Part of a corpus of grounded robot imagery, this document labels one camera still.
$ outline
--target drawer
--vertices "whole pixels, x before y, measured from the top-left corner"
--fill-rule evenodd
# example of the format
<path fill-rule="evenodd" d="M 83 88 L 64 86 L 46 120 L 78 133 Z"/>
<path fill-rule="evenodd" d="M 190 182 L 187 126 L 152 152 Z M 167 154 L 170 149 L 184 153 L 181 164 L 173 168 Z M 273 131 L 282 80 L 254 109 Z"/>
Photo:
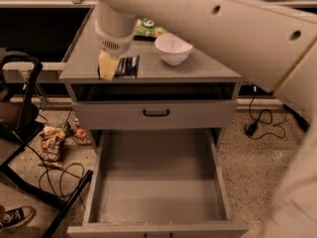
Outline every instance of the drawer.
<path fill-rule="evenodd" d="M 210 130 L 110 131 L 73 238 L 234 238 Z"/>
<path fill-rule="evenodd" d="M 237 100 L 73 103 L 87 129 L 221 128 L 230 124 Z"/>

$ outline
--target snack bag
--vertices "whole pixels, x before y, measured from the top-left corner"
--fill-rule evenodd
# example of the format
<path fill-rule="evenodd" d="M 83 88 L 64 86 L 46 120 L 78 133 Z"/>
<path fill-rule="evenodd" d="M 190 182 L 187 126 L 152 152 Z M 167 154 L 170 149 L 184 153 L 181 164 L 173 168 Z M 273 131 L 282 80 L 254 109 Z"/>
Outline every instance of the snack bag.
<path fill-rule="evenodd" d="M 62 169 L 62 147 L 65 141 L 65 133 L 61 128 L 46 126 L 41 141 L 41 158 L 50 168 Z"/>
<path fill-rule="evenodd" d="M 157 38 L 167 33 L 167 29 L 158 26 L 154 21 L 147 18 L 138 19 L 138 23 L 135 29 L 135 36 L 140 37 Z"/>

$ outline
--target black cable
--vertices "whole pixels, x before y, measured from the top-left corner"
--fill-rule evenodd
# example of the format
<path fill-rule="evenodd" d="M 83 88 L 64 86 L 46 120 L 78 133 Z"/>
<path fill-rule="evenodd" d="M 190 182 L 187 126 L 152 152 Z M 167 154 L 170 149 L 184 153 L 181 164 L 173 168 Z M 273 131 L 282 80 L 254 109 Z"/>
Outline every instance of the black cable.
<path fill-rule="evenodd" d="M 245 129 L 245 134 L 246 134 L 246 136 L 248 136 L 250 139 L 253 139 L 253 140 L 259 140 L 259 139 L 261 139 L 261 138 L 263 138 L 264 136 L 267 136 L 267 135 L 272 135 L 272 136 L 274 136 L 274 137 L 276 137 L 276 138 L 278 138 L 278 139 L 283 139 L 283 138 L 285 138 L 286 132 L 285 132 L 284 128 L 283 128 L 282 126 L 280 126 L 280 125 L 286 121 L 286 117 L 287 117 L 287 114 L 288 114 L 288 110 L 286 110 L 284 119 L 283 119 L 281 122 L 276 123 L 276 124 L 273 124 L 273 127 L 278 127 L 278 128 L 280 128 L 280 129 L 282 130 L 282 136 L 276 135 L 276 134 L 271 133 L 271 132 L 266 132 L 266 133 L 263 133 L 262 135 L 260 135 L 259 137 L 253 137 L 253 134 L 255 133 L 255 131 L 256 131 L 257 128 L 258 128 L 258 123 L 264 123 L 264 124 L 269 125 L 269 124 L 272 124 L 272 122 L 273 122 L 272 112 L 271 112 L 271 110 L 269 110 L 269 109 L 263 109 L 263 110 L 260 112 L 260 114 L 258 115 L 258 118 L 255 118 L 255 117 L 252 115 L 252 104 L 253 104 L 255 98 L 256 98 L 256 91 L 255 91 L 255 93 L 254 93 L 254 96 L 253 96 L 253 98 L 252 98 L 250 104 L 249 104 L 249 114 L 250 114 L 250 117 L 254 120 L 254 123 L 253 123 L 249 128 L 247 128 L 247 125 L 245 125 L 244 129 Z M 269 114 L 269 118 L 270 118 L 270 119 L 269 119 L 268 122 L 261 119 L 262 116 L 263 116 L 263 114 L 264 114 L 265 112 L 267 112 L 267 113 Z"/>
<path fill-rule="evenodd" d="M 12 128 L 11 128 L 11 130 L 12 130 L 12 134 L 13 134 L 22 144 L 24 144 L 24 141 L 23 141 L 23 140 L 20 138 L 20 136 L 15 132 L 15 130 L 13 130 Z M 49 170 L 48 165 L 46 164 L 46 162 L 43 160 L 43 158 L 40 156 L 40 154 L 39 154 L 34 148 L 32 148 L 29 144 L 27 144 L 26 147 L 28 147 L 36 156 L 38 156 L 38 158 L 41 160 L 41 162 L 43 163 L 43 165 L 44 165 L 44 167 L 45 167 L 45 169 L 46 169 L 46 171 L 45 171 L 45 172 L 40 176 L 40 178 L 39 178 L 39 189 L 43 190 L 42 187 L 41 187 L 41 180 L 42 180 L 42 178 L 43 178 L 44 175 L 47 175 L 48 182 L 49 182 L 50 187 L 51 187 L 51 189 L 52 189 L 52 191 L 53 191 L 53 194 L 54 194 L 56 197 L 60 197 L 60 195 L 58 195 L 58 194 L 56 193 L 56 191 L 54 190 L 54 188 L 53 188 L 53 184 L 52 184 L 52 181 L 51 181 L 51 178 L 50 178 L 50 175 L 49 175 L 50 170 Z M 70 168 L 70 167 L 72 167 L 72 166 L 75 166 L 75 165 L 82 167 L 82 175 L 81 175 L 81 177 L 76 176 L 76 175 L 74 175 L 74 174 L 72 174 L 72 173 L 70 173 L 70 172 L 67 171 L 68 168 Z M 70 194 L 68 194 L 68 195 L 64 195 L 63 192 L 62 192 L 62 189 L 61 189 L 61 179 L 62 179 L 63 174 L 65 174 L 65 173 L 67 173 L 67 174 L 69 174 L 69 175 L 71 175 L 71 176 L 73 176 L 73 177 L 75 177 L 75 178 L 78 178 L 79 181 L 81 181 L 81 180 L 83 179 L 83 177 L 84 177 L 84 167 L 83 167 L 82 164 L 73 163 L 73 164 L 70 164 L 69 166 L 67 166 L 64 170 L 61 170 L 61 175 L 60 175 L 60 177 L 59 177 L 59 191 L 60 191 L 60 193 L 61 193 L 61 196 L 62 196 L 64 199 L 66 199 L 67 196 L 73 194 L 73 192 L 72 192 L 72 193 L 70 193 Z M 83 202 L 83 200 L 82 200 L 82 198 L 81 198 L 81 195 L 79 196 L 79 198 L 80 198 L 80 201 L 81 201 L 81 203 L 82 203 L 82 205 L 83 205 L 83 208 L 85 209 L 85 205 L 84 205 L 84 202 Z"/>

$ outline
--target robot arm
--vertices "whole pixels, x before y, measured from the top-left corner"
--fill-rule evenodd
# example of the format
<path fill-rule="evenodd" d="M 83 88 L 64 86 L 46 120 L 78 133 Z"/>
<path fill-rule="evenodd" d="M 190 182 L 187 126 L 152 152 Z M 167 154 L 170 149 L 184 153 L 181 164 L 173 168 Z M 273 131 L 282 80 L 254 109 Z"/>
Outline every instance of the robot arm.
<path fill-rule="evenodd" d="M 108 53 L 129 48 L 139 16 L 153 19 L 311 121 L 316 15 L 260 0 L 98 0 L 96 32 Z"/>
<path fill-rule="evenodd" d="M 317 16 L 259 0 L 98 0 L 96 31 L 106 52 L 129 47 L 137 16 L 153 19 L 310 121 L 263 237 L 315 237 Z"/>

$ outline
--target shoe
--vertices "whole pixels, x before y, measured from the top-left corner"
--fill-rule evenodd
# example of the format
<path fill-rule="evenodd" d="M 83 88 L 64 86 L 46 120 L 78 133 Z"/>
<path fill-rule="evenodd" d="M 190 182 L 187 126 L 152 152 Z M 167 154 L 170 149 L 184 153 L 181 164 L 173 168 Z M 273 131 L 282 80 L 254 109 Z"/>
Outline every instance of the shoe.
<path fill-rule="evenodd" d="M 27 223 L 35 214 L 35 209 L 30 206 L 23 206 L 12 209 L 4 214 L 0 221 L 0 231 L 4 229 L 17 228 Z"/>

